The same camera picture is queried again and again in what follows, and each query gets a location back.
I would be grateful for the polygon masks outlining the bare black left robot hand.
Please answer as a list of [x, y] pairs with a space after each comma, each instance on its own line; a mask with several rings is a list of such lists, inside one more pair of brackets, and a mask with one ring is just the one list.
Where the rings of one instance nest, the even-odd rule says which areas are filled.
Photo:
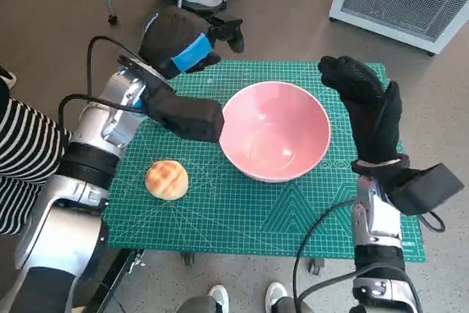
[[243, 21], [219, 14], [200, 16], [170, 6], [154, 15], [141, 40], [139, 56], [165, 79], [195, 73], [221, 61], [215, 44], [228, 43], [235, 53], [244, 52]]

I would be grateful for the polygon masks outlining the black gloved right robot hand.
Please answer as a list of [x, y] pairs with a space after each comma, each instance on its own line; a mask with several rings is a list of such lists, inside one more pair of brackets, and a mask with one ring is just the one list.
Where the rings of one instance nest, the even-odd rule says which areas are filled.
[[321, 81], [339, 93], [350, 118], [358, 159], [379, 164], [399, 158], [402, 99], [395, 81], [383, 87], [377, 74], [349, 56], [324, 56]]

